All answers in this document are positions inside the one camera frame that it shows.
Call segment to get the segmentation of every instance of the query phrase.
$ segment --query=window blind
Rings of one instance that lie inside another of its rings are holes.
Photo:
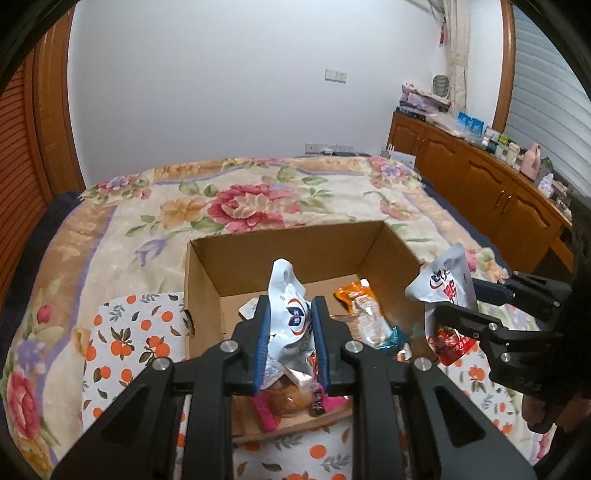
[[[591,102],[563,56],[517,7],[515,80],[506,133],[540,144],[558,174],[591,195]]]

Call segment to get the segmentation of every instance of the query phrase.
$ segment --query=navy blue sheet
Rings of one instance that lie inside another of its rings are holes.
[[[494,244],[489,240],[489,238],[485,235],[482,235],[478,230],[476,230],[476,228],[470,222],[468,222],[462,215],[460,215],[460,212],[458,212],[455,207],[453,207],[444,197],[442,197],[435,191],[433,185],[431,185],[431,183],[427,179],[423,178],[422,182],[423,185],[425,185],[425,192],[427,193],[427,195],[429,195],[439,205],[445,208],[450,213],[450,215],[454,217],[456,222],[462,225],[470,234],[470,236],[480,244],[481,247],[492,248],[493,252],[495,253],[496,262],[501,267],[506,268],[508,272],[511,272],[509,265],[505,260],[503,260],[503,258],[501,257],[501,253],[498,251],[497,247],[495,247]]]

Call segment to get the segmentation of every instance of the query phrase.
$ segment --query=blanket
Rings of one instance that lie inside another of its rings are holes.
[[[507,276],[492,250],[424,191],[415,172],[381,157],[188,163],[117,177],[82,198],[46,250],[0,379],[14,442],[43,478],[82,434],[82,376],[93,357],[89,338],[99,308],[137,292],[182,291],[191,239],[385,219],[425,262],[460,242],[474,277]],[[537,329],[512,307],[480,307],[510,328]],[[103,309],[105,321],[117,322],[125,309]],[[485,386],[480,369],[473,373]],[[466,378],[468,388],[473,380]],[[499,427],[534,459],[547,441],[527,431],[520,397],[511,395],[516,421]]]

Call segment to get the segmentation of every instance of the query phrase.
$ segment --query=white wall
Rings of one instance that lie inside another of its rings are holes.
[[[378,153],[400,84],[444,73],[439,33],[406,0],[82,0],[68,87],[86,183],[307,142]]]
[[[467,113],[491,125],[503,70],[503,17],[500,0],[467,0],[470,44]]]

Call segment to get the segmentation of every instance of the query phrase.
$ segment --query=wooden dresser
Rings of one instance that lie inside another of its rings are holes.
[[[572,271],[561,238],[571,222],[533,182],[460,138],[394,113],[388,143],[417,157],[416,168],[458,212],[486,235],[513,270],[532,273],[552,249]]]

